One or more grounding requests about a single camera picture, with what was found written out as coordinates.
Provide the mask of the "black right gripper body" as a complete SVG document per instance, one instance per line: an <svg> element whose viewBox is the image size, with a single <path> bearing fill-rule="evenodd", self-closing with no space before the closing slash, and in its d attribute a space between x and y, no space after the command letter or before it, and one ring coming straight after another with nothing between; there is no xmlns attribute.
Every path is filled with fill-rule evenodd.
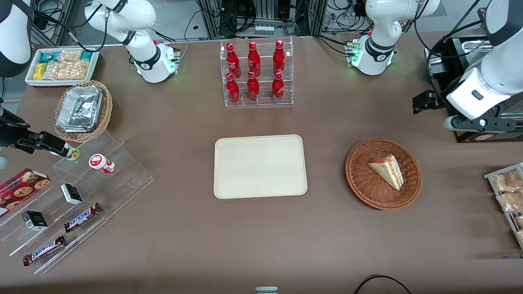
<svg viewBox="0 0 523 294"><path fill-rule="evenodd" d="M10 147L13 149L30 149L29 147L18 144L20 139L27 139L30 136L31 127L24 119L16 116L5 108L1 108L0 121L0 147Z"/></svg>

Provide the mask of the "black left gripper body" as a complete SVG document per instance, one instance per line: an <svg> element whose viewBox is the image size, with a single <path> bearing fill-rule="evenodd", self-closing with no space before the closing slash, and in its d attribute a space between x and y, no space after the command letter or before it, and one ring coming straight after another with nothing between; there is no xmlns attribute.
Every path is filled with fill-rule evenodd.
<svg viewBox="0 0 523 294"><path fill-rule="evenodd" d="M521 120L523 113L523 98L522 97L510 97L493 106L487 112L480 115L479 118L510 118L514 120Z"/></svg>

